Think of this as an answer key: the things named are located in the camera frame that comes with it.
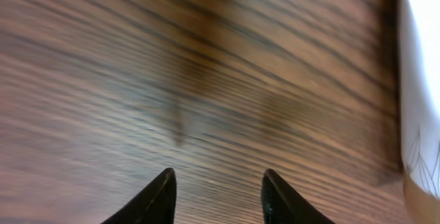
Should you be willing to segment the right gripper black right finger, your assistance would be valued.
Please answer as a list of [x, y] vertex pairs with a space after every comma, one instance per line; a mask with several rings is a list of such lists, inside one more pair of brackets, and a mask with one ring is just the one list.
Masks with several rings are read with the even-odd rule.
[[264, 224], [335, 224], [272, 169], [263, 175], [261, 203]]

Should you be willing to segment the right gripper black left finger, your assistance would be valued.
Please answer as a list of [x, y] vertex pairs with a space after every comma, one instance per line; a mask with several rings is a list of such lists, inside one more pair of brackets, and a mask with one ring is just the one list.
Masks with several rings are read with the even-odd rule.
[[173, 224], [176, 198], [175, 171], [166, 168], [102, 224]]

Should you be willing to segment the white tube gold cap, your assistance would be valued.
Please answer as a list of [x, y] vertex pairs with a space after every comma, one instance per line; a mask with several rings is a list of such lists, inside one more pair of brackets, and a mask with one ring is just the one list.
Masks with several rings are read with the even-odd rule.
[[399, 0], [401, 158], [416, 223], [439, 222], [439, 0]]

